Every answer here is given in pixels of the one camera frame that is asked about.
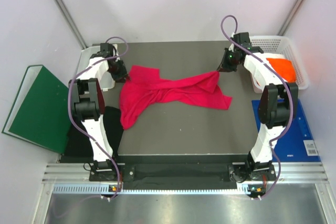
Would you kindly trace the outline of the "pink red t-shirt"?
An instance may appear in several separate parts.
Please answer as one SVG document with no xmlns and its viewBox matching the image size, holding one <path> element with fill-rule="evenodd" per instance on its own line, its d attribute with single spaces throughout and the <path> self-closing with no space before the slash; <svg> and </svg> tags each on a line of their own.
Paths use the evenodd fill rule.
<svg viewBox="0 0 336 224">
<path fill-rule="evenodd" d="M 120 92 L 121 125 L 127 130 L 141 113 L 155 103 L 173 101 L 217 110 L 228 110 L 232 97 L 222 93 L 218 85 L 219 72 L 211 71 L 180 80 L 160 77 L 160 70 L 133 66 L 130 79 Z"/>
</svg>

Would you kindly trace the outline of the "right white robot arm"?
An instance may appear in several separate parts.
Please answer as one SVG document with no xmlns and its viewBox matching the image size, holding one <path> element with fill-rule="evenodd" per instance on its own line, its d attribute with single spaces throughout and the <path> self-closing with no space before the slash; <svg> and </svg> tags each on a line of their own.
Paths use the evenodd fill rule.
<svg viewBox="0 0 336 224">
<path fill-rule="evenodd" d="M 289 129 L 296 116 L 298 86 L 283 78 L 271 65 L 271 60 L 283 60 L 282 55 L 266 53 L 259 46 L 253 46 L 248 32 L 232 34 L 231 40 L 233 43 L 225 48 L 217 70 L 233 72 L 238 65 L 243 65 L 263 89 L 258 107 L 260 129 L 245 166 L 246 176 L 256 180 L 270 169 L 277 139 Z"/>
</svg>

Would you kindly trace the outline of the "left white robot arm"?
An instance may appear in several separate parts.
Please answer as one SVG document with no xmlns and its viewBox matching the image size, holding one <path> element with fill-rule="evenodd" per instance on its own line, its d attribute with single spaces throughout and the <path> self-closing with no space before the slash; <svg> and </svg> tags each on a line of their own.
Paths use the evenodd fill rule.
<svg viewBox="0 0 336 224">
<path fill-rule="evenodd" d="M 101 43 L 87 66 L 69 81 L 68 114 L 72 124 L 90 140 L 95 169 L 100 169 L 107 180 L 114 180 L 119 168 L 113 160 L 114 147 L 108 142 L 103 123 L 106 106 L 100 85 L 106 73 L 112 85 L 129 79 L 116 45 L 109 42 Z"/>
</svg>

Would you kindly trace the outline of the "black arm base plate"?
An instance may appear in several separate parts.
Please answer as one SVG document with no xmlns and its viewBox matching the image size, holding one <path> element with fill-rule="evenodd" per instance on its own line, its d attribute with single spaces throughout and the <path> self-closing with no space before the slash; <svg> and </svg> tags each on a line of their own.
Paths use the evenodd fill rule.
<svg viewBox="0 0 336 224">
<path fill-rule="evenodd" d="M 118 166 L 123 189 L 212 190 L 235 189 L 237 183 L 273 181 L 273 170 L 245 171 L 245 165 L 227 163 L 124 164 Z"/>
</svg>

